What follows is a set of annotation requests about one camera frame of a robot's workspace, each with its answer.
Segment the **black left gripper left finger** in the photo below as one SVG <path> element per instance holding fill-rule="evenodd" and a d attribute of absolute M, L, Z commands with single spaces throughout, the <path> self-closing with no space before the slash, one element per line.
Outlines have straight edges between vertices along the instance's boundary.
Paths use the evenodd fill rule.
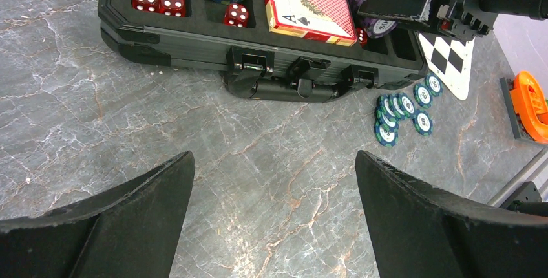
<path fill-rule="evenodd" d="M 100 194 L 1 221 L 2 277 L 168 277 L 193 188 L 180 153 Z"/>

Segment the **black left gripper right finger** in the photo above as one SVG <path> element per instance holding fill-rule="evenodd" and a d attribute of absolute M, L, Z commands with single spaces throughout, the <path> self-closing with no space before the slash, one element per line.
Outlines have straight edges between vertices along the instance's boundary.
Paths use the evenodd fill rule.
<path fill-rule="evenodd" d="M 547 214 L 460 197 L 368 151 L 355 171 L 381 277 L 547 276 Z"/>

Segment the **black poker case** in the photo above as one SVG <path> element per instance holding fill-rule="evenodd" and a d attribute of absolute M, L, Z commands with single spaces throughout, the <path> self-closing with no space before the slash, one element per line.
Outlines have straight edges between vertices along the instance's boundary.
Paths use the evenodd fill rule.
<path fill-rule="evenodd" d="M 361 89 L 402 89 L 428 73 L 409 30 L 344 47 L 270 32 L 264 0 L 244 1 L 246 28 L 223 24 L 225 5 L 185 1 L 186 16 L 176 17 L 98 0 L 101 37 L 135 63 L 220 71 L 231 94 L 249 99 L 332 102 Z"/>

